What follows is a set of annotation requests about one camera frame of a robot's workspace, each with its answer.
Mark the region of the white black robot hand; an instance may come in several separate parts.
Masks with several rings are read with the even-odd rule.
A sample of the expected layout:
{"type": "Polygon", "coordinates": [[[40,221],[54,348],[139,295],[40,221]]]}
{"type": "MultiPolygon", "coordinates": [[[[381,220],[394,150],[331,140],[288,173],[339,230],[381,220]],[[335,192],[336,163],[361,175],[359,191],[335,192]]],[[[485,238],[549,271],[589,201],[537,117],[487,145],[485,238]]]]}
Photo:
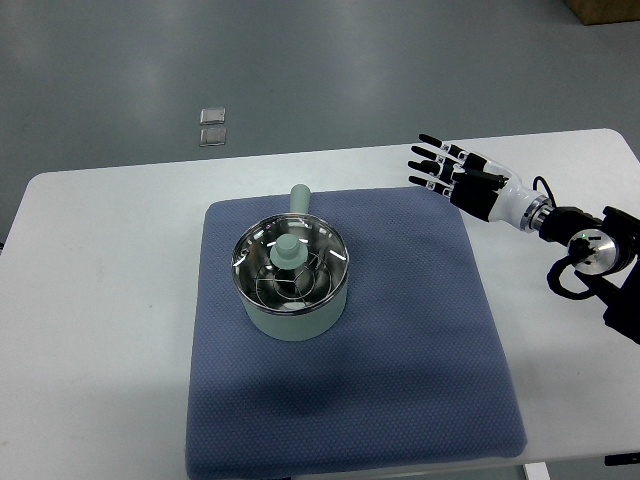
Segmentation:
{"type": "Polygon", "coordinates": [[[509,168],[426,134],[419,140],[419,145],[411,147],[417,158],[408,162],[418,174],[409,181],[445,197],[469,215],[530,232],[551,211],[551,199],[526,187],[509,168]]]}

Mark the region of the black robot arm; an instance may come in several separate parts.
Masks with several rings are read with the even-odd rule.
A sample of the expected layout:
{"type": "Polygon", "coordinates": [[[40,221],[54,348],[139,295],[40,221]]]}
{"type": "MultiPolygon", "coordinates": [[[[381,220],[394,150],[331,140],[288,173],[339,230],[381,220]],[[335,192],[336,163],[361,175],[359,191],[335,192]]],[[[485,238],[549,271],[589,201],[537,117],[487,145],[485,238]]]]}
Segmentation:
{"type": "Polygon", "coordinates": [[[537,176],[550,203],[531,219],[539,237],[566,247],[566,254],[547,273],[552,292],[581,301],[596,297],[605,304],[606,326],[639,341],[639,220],[607,206],[596,218],[576,207],[556,204],[546,180],[537,176]]]}

